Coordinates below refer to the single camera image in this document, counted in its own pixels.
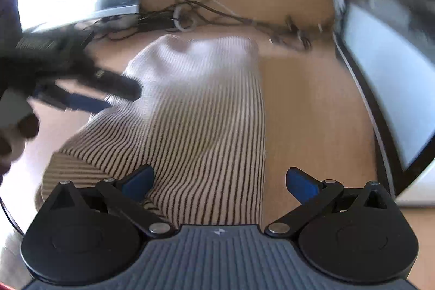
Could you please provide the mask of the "operator hand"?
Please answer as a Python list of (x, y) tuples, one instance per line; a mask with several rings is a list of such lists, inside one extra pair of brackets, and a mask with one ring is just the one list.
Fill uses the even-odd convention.
[(39, 133), (39, 119), (27, 97), (1, 87), (1, 181), (24, 152), (27, 141)]

